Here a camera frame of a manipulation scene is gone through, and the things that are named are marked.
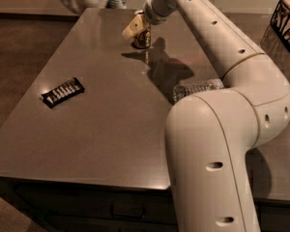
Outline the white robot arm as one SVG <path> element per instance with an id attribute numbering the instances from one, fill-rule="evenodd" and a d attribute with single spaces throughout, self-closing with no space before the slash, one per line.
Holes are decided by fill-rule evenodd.
<path id="1" fill-rule="evenodd" d="M 182 98 L 165 125 L 180 232 L 260 232 L 246 153 L 290 121 L 290 83 L 272 59 L 209 0 L 147 0 L 150 24 L 179 12 L 223 86 Z"/>

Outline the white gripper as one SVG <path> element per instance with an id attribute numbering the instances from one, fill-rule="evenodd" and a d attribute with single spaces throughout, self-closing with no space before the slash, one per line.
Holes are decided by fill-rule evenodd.
<path id="1" fill-rule="evenodd" d="M 147 28 L 147 21 L 152 25 L 162 24 L 175 11 L 176 4 L 172 1 L 146 0 L 143 4 L 144 14 L 137 14 L 130 22 L 130 24 L 123 30 L 122 36 L 126 40 L 133 38 Z"/>

